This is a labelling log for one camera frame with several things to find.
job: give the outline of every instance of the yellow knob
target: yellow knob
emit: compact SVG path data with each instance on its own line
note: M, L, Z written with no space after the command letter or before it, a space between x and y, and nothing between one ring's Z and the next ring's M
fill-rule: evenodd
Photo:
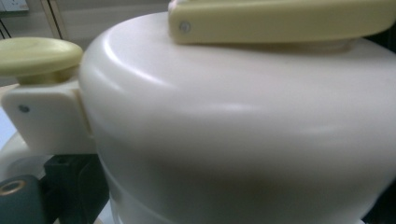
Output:
M42 37L0 41L0 77L21 84L57 83L69 78L64 70L79 64L83 51L73 43Z

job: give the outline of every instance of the small screw head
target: small screw head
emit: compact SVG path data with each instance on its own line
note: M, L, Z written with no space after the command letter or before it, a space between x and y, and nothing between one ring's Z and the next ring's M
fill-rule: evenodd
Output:
M30 108L27 105L19 105L18 109L22 112L22 113L29 113Z
M186 33L188 33L188 32L190 31L190 29L191 29L191 24L190 24L189 22L187 22L187 21L183 21L183 22L181 22L180 25L178 26L178 29L179 29L182 33L186 34Z

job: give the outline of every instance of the black metal part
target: black metal part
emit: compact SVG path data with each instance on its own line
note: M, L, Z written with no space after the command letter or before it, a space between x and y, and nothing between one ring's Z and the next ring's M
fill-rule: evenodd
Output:
M0 183L0 223L49 223L41 188L35 177L22 175Z
M363 221L370 224L396 223L396 179L378 198L375 206Z
M366 38L396 53L396 23L388 30Z
M0 183L0 223L93 223L109 195L98 156L54 156L44 168L41 180L23 175Z
M48 186L60 192L60 222L93 223L109 195L97 155L54 156L44 168Z

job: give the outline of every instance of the curved white surface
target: curved white surface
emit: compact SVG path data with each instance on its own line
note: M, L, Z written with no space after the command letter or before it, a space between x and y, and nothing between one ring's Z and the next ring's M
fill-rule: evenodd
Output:
M93 43L80 82L96 125L162 160L355 176L365 157L384 164L396 156L396 57L362 39L353 45L179 46L165 15L141 17Z
M363 39L180 46L166 24L113 27L80 68L124 223L339 224L370 209L396 175L394 54Z

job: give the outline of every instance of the yellow handle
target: yellow handle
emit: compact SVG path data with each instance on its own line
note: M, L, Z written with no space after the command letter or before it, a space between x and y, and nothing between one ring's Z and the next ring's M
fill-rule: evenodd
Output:
M285 43L371 35L396 20L396 0L174 0L178 43Z
M62 82L62 71L79 64L83 51L73 43L41 37L0 41L0 77L16 77L21 84Z

